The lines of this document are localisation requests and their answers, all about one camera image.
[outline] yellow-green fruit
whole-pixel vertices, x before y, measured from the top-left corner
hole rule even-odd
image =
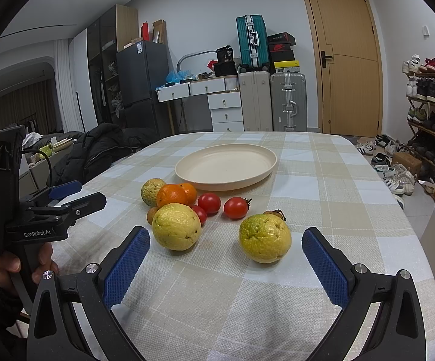
[[[192,247],[200,236],[199,217],[189,206],[169,203],[161,207],[152,220],[152,233],[165,248],[183,251]]]
[[[144,183],[142,189],[140,190],[142,201],[144,201],[148,206],[157,206],[157,193],[159,192],[160,188],[165,185],[166,183],[162,179],[149,179],[146,183]]]
[[[239,228],[239,243],[246,255],[259,263],[280,260],[291,248],[291,231],[274,214],[255,214]]]

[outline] blue gripper pad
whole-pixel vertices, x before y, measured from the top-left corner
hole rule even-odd
[[[326,248],[310,230],[301,240],[303,252],[334,305],[345,308],[349,301],[348,281]]]
[[[105,278],[102,299],[108,309],[122,302],[137,270],[146,257],[150,245],[149,232],[145,228],[141,228],[120,255],[120,258]]]
[[[69,183],[62,184],[57,187],[53,187],[48,192],[48,197],[53,200],[60,200],[68,197],[69,195],[78,193],[82,190],[82,183],[78,181],[73,181]]]

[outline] red tomato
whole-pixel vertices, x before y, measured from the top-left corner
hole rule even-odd
[[[197,205],[204,209],[207,214],[213,215],[221,208],[221,199],[214,193],[205,193],[199,197]]]
[[[199,221],[201,226],[204,226],[206,220],[207,220],[207,214],[204,211],[204,209],[202,209],[200,206],[197,205],[192,205],[191,209],[194,210],[194,212],[196,212],[197,217],[199,217]]]
[[[233,220],[244,218],[249,210],[250,201],[250,199],[248,200],[241,197],[231,198],[224,204],[224,213]]]

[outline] black down coat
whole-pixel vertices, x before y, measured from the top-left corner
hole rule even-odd
[[[52,186],[79,181],[87,183],[109,169],[113,162],[156,142],[151,129],[133,128],[124,131],[113,124],[100,124],[82,135],[72,151],[52,169]]]

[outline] hand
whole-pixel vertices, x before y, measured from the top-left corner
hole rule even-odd
[[[39,283],[43,272],[46,270],[52,270],[58,274],[58,265],[52,260],[53,252],[54,250],[50,243],[45,243],[41,247],[38,257],[40,266],[32,274],[33,282]],[[10,279],[10,273],[18,273],[20,268],[20,259],[16,255],[8,251],[0,255],[0,288],[17,295],[17,291]]]

